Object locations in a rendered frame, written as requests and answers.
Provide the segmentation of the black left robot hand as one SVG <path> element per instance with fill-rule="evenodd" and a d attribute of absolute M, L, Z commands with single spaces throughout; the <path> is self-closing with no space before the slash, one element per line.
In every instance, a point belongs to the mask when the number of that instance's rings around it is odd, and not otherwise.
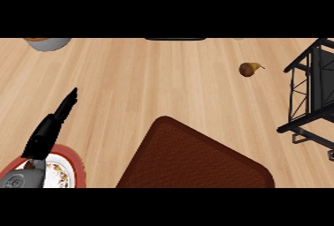
<path fill-rule="evenodd" d="M 77 88 L 72 89 L 72 91 L 63 98 L 56 111 L 52 114 L 49 114 L 41 120 L 38 127 L 29 136 L 23 153 L 20 155 L 22 158 L 34 160 L 46 159 L 53 148 L 53 145 L 56 143 L 56 139 L 60 132 L 60 125 L 63 124 L 63 121 L 69 116 L 69 112 L 72 110 L 72 106 L 75 103 L 77 103 Z"/>

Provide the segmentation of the black flat object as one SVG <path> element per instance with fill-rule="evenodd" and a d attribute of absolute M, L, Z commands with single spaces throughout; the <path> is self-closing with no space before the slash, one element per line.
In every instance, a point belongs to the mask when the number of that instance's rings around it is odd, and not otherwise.
<path fill-rule="evenodd" d="M 145 38 L 148 41 L 202 41 L 205 38 Z"/>

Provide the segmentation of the grey bowl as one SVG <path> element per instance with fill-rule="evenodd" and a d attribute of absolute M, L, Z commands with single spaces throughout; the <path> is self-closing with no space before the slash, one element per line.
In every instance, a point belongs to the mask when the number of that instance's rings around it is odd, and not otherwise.
<path fill-rule="evenodd" d="M 41 52 L 60 49 L 71 41 L 71 38 L 25 38 L 29 47 Z"/>

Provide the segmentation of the brown pear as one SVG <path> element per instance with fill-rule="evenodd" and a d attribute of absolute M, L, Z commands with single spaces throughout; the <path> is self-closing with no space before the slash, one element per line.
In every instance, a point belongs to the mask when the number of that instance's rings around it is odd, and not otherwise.
<path fill-rule="evenodd" d="M 242 63 L 239 65 L 239 74 L 244 77 L 250 77 L 260 68 L 263 66 L 258 63 Z"/>

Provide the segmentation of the dark red placemat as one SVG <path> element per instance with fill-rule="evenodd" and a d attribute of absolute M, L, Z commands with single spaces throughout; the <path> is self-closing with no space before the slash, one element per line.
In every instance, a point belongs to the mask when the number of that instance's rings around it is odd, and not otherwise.
<path fill-rule="evenodd" d="M 273 188 L 269 170 L 171 117 L 158 117 L 119 188 Z"/>

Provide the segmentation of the red rimmed floral plate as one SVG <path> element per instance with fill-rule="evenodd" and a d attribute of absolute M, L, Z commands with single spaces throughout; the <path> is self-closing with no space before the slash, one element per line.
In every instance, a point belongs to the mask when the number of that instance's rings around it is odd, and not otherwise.
<path fill-rule="evenodd" d="M 41 188 L 84 188 L 84 164 L 75 151 L 56 144 L 50 150 L 46 161 L 46 178 Z M 7 164 L 0 172 L 0 179 L 10 170 L 25 169 L 28 159 L 20 156 Z"/>

